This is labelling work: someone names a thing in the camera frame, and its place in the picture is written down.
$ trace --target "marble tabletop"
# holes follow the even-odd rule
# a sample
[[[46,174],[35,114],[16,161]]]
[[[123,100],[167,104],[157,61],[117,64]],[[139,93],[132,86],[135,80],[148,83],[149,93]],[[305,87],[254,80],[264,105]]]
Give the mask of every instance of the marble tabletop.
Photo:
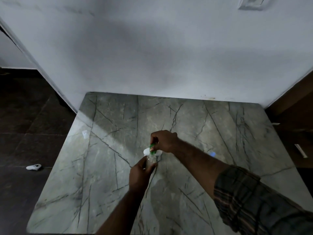
[[[262,107],[87,93],[29,219],[30,233],[93,234],[128,190],[151,132],[167,129],[313,211],[313,199]],[[131,234],[233,234],[186,168],[163,153]]]

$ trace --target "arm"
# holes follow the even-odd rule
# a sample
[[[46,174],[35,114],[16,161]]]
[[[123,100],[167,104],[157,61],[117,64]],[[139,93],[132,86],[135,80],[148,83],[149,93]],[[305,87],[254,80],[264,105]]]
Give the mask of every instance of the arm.
[[[151,173],[156,167],[156,164],[153,164],[148,169],[144,169],[146,161],[147,157],[145,156],[131,168],[128,192],[96,232],[97,235],[131,233],[131,228],[133,227],[143,195],[148,187]]]
[[[313,213],[260,182],[260,177],[212,158],[167,130],[151,134],[152,150],[173,153],[214,199],[223,222],[242,234],[310,234]]]
[[[215,181],[218,175],[229,165],[180,140],[177,133],[171,133],[167,130],[152,133],[150,143],[157,143],[151,150],[173,153],[206,193],[214,199]]]

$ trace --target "wall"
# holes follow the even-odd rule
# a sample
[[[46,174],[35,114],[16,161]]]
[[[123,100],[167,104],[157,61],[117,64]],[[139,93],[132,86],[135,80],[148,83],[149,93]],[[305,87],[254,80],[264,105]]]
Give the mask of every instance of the wall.
[[[0,31],[0,68],[34,69],[35,66],[16,47],[9,37]]]
[[[313,0],[2,0],[0,18],[78,109],[85,92],[255,102],[313,66]]]

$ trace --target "plaid sleeve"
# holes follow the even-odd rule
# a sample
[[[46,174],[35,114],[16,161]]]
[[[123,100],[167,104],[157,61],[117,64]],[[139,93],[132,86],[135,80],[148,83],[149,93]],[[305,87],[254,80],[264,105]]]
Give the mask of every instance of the plaid sleeve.
[[[248,170],[230,166],[214,188],[214,202],[226,225],[241,234],[313,234],[313,213],[260,182]]]

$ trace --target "hand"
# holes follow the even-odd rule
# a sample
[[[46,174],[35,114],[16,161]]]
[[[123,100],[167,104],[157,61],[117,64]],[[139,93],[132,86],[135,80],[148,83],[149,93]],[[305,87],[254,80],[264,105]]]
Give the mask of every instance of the hand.
[[[156,167],[156,163],[152,164],[149,168],[146,168],[147,156],[144,156],[140,161],[131,168],[129,173],[129,190],[138,193],[145,193],[150,176]]]
[[[178,145],[180,139],[177,133],[171,133],[168,130],[161,130],[151,134],[150,144],[156,143],[150,151],[162,150],[166,153],[172,153],[175,146]]]

